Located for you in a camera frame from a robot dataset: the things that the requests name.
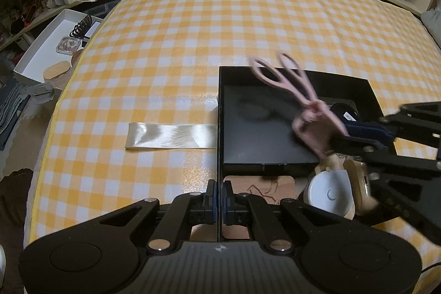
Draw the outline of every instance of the wooden block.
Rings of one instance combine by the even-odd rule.
[[[43,71],[43,78],[45,81],[55,79],[56,77],[65,74],[70,68],[71,64],[69,61],[60,61],[59,63],[46,68],[45,71]]]

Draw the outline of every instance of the open black box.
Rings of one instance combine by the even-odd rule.
[[[278,70],[290,79],[285,69]],[[262,72],[274,78],[267,69]],[[328,105],[345,103],[357,111],[363,122],[383,116],[366,79],[317,71],[306,71],[306,74],[318,97]],[[226,176],[306,177],[319,160],[291,129],[292,120],[301,112],[298,102],[288,92],[262,83],[250,67],[219,68],[218,100],[218,235],[220,240],[225,240],[221,235],[221,206]],[[381,212],[367,219],[366,224],[391,218],[389,213]]]

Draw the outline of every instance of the yellow checkered tablecloth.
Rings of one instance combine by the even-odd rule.
[[[441,98],[440,50],[411,13],[379,0],[123,0],[57,104],[30,240],[145,197],[203,191],[215,150],[126,151],[128,123],[215,124],[218,67],[249,55],[276,65],[279,49],[305,69],[369,79],[386,114]],[[397,150],[435,154],[406,141]],[[413,243],[424,267],[441,260],[402,220],[383,228]]]

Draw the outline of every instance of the scissors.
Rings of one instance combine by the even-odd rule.
[[[288,54],[279,52],[277,54],[280,65],[296,81],[298,85],[305,89],[304,96],[294,84],[289,81],[280,71],[272,67],[261,58],[249,57],[251,70],[254,75],[263,83],[273,88],[279,88],[290,92],[304,108],[303,112],[292,122],[294,133],[300,138],[319,158],[325,158],[329,153],[329,140],[334,135],[348,136],[345,125],[341,120],[328,109],[327,104],[319,100],[311,82],[297,62]],[[285,64],[285,59],[290,60],[297,68],[297,72]],[[272,80],[263,75],[262,65],[268,69],[277,80]]]

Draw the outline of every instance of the white round device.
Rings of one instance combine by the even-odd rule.
[[[344,217],[353,202],[351,182],[345,170],[323,171],[305,188],[305,203]]]

